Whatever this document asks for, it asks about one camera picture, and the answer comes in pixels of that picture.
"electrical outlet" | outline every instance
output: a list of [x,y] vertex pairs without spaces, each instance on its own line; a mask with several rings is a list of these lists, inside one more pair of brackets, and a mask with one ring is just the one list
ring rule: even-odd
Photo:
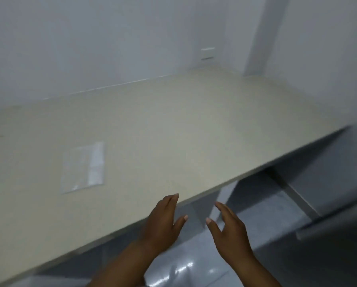
[[201,60],[207,60],[214,58],[215,47],[208,47],[201,49]]

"beige table surface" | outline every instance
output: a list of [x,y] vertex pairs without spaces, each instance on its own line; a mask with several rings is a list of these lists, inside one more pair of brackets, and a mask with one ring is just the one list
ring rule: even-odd
[[[345,126],[219,67],[0,111],[0,283],[218,190]],[[60,194],[62,154],[105,142],[105,184]]]

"tiled floor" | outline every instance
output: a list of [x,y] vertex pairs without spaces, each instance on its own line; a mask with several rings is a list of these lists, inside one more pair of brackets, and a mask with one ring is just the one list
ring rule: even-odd
[[[219,256],[205,222],[194,205],[177,209],[188,214],[179,240],[152,263],[145,279],[151,287],[241,286],[233,270]],[[229,207],[246,224],[253,249],[284,236],[310,222],[305,213],[266,174],[240,181],[229,199]],[[45,271],[42,275],[91,278],[138,235],[135,229],[80,256]]]

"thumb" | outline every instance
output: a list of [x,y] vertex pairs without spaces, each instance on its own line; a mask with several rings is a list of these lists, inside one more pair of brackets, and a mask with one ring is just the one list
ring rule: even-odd
[[212,234],[214,242],[221,236],[221,231],[214,220],[210,218],[206,219],[206,225],[208,226],[210,233]]
[[178,235],[181,232],[182,227],[184,226],[184,224],[186,223],[186,221],[188,220],[188,216],[182,216],[180,217],[178,220],[176,220],[176,222],[173,225],[173,231],[176,234],[176,237],[178,237]]

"person's left hand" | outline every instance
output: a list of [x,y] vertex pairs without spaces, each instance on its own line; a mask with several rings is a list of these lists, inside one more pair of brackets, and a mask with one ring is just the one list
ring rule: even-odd
[[185,215],[173,222],[178,196],[177,193],[160,200],[149,215],[142,231],[140,241],[150,248],[155,256],[173,245],[188,220],[188,216]]

